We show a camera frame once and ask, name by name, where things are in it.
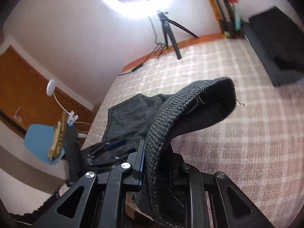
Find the grey houndstooth pants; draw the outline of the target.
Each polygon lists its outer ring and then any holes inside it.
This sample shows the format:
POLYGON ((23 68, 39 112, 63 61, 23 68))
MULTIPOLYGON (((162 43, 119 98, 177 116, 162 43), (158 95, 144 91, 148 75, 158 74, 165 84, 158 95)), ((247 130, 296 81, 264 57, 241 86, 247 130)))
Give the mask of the grey houndstooth pants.
POLYGON ((143 186, 132 198, 139 210, 167 227, 183 227, 183 195, 173 190, 171 140, 201 130, 229 116, 236 106, 228 77, 193 82, 177 93, 137 94, 108 110, 103 142, 126 140, 126 148, 145 142, 143 186))

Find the beige plaid blanket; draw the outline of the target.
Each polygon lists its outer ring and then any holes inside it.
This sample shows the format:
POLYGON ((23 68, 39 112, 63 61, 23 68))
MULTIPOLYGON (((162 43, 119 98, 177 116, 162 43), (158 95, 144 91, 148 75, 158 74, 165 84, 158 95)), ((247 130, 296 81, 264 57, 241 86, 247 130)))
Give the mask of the beige plaid blanket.
POLYGON ((229 77, 237 104, 225 120, 179 136, 175 152, 203 172, 222 171, 275 227, 288 227, 303 206, 303 82, 272 85, 244 39, 217 40, 147 61, 109 89, 84 147, 99 142, 108 109, 136 95, 173 94, 188 84, 229 77))

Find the white desk lamp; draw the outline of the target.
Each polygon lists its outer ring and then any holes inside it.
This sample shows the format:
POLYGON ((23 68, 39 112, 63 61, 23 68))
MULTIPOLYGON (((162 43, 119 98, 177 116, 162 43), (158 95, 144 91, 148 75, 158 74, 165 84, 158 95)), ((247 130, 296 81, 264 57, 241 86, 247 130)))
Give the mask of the white desk lamp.
POLYGON ((75 125, 78 137, 86 139, 92 125, 92 111, 57 88, 55 79, 48 82, 46 95, 53 97, 56 104, 63 110, 66 115, 67 126, 75 125))

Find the black mini tripod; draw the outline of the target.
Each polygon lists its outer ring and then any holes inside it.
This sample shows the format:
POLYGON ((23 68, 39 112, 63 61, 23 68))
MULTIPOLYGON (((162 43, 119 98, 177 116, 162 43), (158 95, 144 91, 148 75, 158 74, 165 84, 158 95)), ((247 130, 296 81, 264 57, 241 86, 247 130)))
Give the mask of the black mini tripod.
POLYGON ((180 54, 180 50, 177 44, 177 41, 175 39, 175 36, 173 34, 173 31, 171 29, 171 25, 183 30, 184 32, 186 32, 187 34, 191 35, 194 38, 199 38, 198 35, 194 34, 192 31, 188 30, 187 28, 185 28, 184 26, 182 26, 181 24, 169 19, 166 15, 167 12, 157 12, 158 18, 161 22, 162 25, 162 31, 163 31, 163 35, 164 35, 164 40, 165 40, 165 49, 169 48, 169 42, 168 39, 170 39, 171 43, 172 43, 172 47, 174 49, 174 52, 177 56, 177 59, 180 60, 182 59, 182 56, 180 54))

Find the blue chair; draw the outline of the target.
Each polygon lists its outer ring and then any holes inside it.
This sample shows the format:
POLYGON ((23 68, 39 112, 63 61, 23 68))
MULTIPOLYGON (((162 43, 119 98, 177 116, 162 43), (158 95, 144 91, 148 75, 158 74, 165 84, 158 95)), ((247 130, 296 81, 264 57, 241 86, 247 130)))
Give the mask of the blue chair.
POLYGON ((53 143, 54 127, 41 124, 32 124, 28 127, 25 138, 24 146, 40 161, 54 165, 58 163, 64 156, 64 149, 61 150, 60 155, 50 160, 47 153, 53 143))

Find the black folded garment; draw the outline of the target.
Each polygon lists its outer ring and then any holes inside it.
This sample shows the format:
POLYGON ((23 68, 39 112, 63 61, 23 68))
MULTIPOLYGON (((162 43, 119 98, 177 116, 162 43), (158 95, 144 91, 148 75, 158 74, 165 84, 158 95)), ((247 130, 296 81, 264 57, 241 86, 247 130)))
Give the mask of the black folded garment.
POLYGON ((285 13, 272 7, 243 29, 273 86, 303 81, 303 31, 285 13))

